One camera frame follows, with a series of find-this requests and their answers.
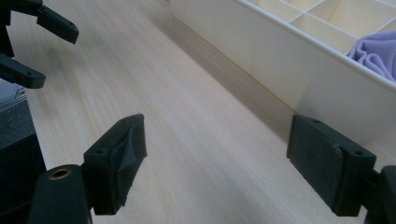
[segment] white storage organizer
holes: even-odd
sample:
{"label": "white storage organizer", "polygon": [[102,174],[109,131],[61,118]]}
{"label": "white storage organizer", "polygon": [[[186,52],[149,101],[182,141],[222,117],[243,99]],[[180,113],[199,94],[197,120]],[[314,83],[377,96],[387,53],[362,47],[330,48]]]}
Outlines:
{"label": "white storage organizer", "polygon": [[361,142],[396,127],[396,84],[348,59],[396,0],[171,0],[174,15],[297,113]]}

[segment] wood grain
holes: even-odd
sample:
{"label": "wood grain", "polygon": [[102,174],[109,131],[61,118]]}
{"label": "wood grain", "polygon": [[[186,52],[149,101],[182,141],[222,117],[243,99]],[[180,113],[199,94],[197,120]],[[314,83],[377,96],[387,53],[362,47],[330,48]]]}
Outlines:
{"label": "wood grain", "polygon": [[[47,76],[27,97],[48,168],[82,164],[117,120],[146,117],[126,207],[94,223],[362,223],[336,217],[286,159],[293,112],[166,1],[45,3],[78,26],[75,46],[18,13],[8,30],[17,59]],[[386,143],[368,147],[396,161]]]}

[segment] light wood surface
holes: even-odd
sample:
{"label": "light wood surface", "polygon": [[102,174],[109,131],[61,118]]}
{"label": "light wood surface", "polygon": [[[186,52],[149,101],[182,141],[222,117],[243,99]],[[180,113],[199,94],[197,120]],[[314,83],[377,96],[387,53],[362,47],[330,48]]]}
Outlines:
{"label": "light wood surface", "polygon": [[[286,158],[292,111],[177,21],[165,0],[48,0],[71,45],[14,13],[17,59],[47,76],[27,91],[48,169],[123,117],[146,117],[148,157],[127,204],[94,223],[362,223],[336,217]],[[396,163],[390,133],[366,146]]]}

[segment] white compartment tray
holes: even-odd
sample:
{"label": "white compartment tray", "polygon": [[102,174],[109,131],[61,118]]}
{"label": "white compartment tray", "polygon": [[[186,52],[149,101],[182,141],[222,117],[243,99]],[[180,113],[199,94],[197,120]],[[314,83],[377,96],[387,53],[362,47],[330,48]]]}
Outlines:
{"label": "white compartment tray", "polygon": [[348,59],[396,29],[396,0],[171,0],[174,15],[297,113],[367,141],[396,127],[396,84]]}

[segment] lavender fabric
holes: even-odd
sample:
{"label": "lavender fabric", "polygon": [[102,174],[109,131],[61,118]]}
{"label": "lavender fabric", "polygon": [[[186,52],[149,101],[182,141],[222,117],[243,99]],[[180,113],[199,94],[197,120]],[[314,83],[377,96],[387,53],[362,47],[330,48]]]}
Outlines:
{"label": "lavender fabric", "polygon": [[396,82],[396,31],[362,37],[347,56]]}

